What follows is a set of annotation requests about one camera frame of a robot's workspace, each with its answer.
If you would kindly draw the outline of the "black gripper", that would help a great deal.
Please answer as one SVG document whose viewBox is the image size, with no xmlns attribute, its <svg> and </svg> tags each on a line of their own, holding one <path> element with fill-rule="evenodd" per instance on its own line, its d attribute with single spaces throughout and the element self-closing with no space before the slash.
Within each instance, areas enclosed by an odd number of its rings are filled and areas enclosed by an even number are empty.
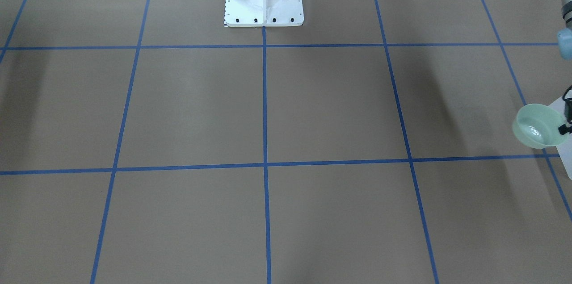
<svg viewBox="0 0 572 284">
<path fill-rule="evenodd" d="M 572 86 L 570 85 L 562 95 L 562 101 L 564 101 L 564 117 L 568 124 L 572 123 Z M 572 133 L 572 126 L 560 125 L 558 127 L 558 132 L 560 135 L 566 135 Z"/>
</svg>

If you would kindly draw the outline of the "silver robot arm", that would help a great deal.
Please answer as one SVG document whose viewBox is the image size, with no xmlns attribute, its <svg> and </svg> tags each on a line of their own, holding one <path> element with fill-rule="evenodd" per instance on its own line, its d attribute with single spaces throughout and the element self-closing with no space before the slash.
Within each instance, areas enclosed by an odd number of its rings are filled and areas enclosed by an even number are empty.
<svg viewBox="0 0 572 284">
<path fill-rule="evenodd" d="M 560 30 L 556 34 L 558 41 L 560 56 L 564 60 L 572 59 L 572 0 L 560 0 L 562 7 L 560 8 L 560 14 L 564 20 L 564 29 Z M 560 126 L 560 135 L 566 135 L 571 133 L 572 124 L 572 105 L 571 97 L 569 96 L 572 87 L 568 87 L 561 99 L 564 101 L 564 117 L 566 123 Z"/>
</svg>

